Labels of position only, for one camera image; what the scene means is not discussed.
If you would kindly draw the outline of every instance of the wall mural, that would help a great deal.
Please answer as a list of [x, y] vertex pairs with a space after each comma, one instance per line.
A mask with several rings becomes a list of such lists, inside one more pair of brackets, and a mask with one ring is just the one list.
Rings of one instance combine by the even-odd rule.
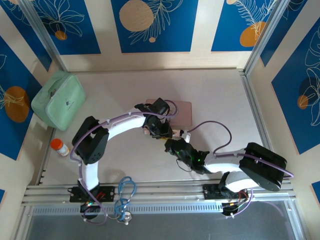
[[260, 57], [266, 66], [308, 0], [291, 0]]
[[190, 52], [198, 0], [111, 0], [122, 53]]
[[41, 64], [48, 71], [52, 62], [51, 57], [42, 45], [33, 28], [30, 26], [25, 15], [22, 13], [16, 0], [0, 0], [0, 5], [11, 19], [24, 40], [28, 43]]
[[320, 181], [312, 183], [312, 187], [313, 187], [315, 196], [318, 199], [318, 202], [320, 204]]
[[0, 37], [0, 153], [17, 160], [41, 85]]
[[[16, 1], [1, 1], [6, 3], [6, 12], [15, 26], [28, 29], [26, 26], [30, 24]], [[61, 55], [101, 53], [84, 0], [33, 0], [31, 3]]]
[[1, 207], [1, 202], [4, 199], [5, 196], [5, 190], [0, 189], [0, 207]]
[[211, 51], [251, 51], [277, 1], [225, 0]]
[[320, 18], [272, 86], [299, 153], [320, 144]]

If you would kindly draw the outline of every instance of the pill bottle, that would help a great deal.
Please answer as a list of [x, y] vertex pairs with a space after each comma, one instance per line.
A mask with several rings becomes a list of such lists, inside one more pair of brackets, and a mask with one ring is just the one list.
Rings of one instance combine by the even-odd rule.
[[63, 157], [67, 156], [70, 152], [70, 148], [68, 148], [64, 144], [64, 142], [59, 138], [53, 139], [50, 143], [50, 146], [52, 149], [56, 150]]

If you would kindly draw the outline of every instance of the black bracket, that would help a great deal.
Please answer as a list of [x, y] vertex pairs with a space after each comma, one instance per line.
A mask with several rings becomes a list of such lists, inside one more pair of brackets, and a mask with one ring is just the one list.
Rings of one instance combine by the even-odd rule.
[[239, 193], [229, 190], [229, 196], [223, 195], [219, 184], [204, 184], [202, 186], [204, 200], [238, 199]]
[[[69, 188], [70, 193], [70, 203], [86, 203], [92, 202], [91, 197], [83, 192], [78, 186]], [[115, 197], [115, 187], [114, 186], [99, 186], [96, 194], [93, 194], [95, 198], [101, 203], [113, 202]]]
[[[72, 139], [72, 145], [74, 146], [84, 134], [98, 125], [99, 120], [93, 116], [87, 117]], [[94, 164], [102, 158], [109, 138], [108, 129], [102, 126], [99, 126], [92, 134], [93, 137], [91, 134], [86, 136], [75, 150], [75, 153], [80, 156], [85, 165]]]
[[238, 199], [239, 193], [233, 192], [226, 187], [226, 179], [230, 172], [223, 174], [219, 184], [204, 184], [202, 186], [205, 200], [220, 200], [220, 199]]

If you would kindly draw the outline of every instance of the white floor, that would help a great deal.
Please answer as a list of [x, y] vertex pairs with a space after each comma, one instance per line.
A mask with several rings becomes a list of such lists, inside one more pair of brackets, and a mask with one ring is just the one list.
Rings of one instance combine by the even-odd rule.
[[[193, 126], [215, 120], [232, 132], [232, 143], [221, 152], [238, 150], [249, 142], [261, 144], [253, 114], [237, 70], [163, 70], [117, 73], [79, 73], [87, 99], [67, 131], [55, 137], [68, 146], [88, 116], [97, 119], [116, 117], [147, 99], [170, 99], [192, 103]], [[190, 143], [201, 151], [212, 151], [226, 143], [227, 131], [208, 123], [191, 134]], [[175, 157], [165, 153], [164, 140], [144, 135], [141, 128], [129, 130], [107, 143], [99, 161], [101, 183], [118, 182], [131, 176], [136, 182], [211, 179], [221, 175], [199, 175], [178, 168]], [[76, 184], [78, 166], [49, 152], [44, 185]]]

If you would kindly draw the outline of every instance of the mint green pouch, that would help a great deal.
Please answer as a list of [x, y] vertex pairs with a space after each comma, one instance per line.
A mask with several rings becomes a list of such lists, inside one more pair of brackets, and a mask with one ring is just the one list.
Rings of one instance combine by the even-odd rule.
[[31, 107], [48, 126], [65, 131], [85, 99], [76, 75], [59, 70], [37, 93]]

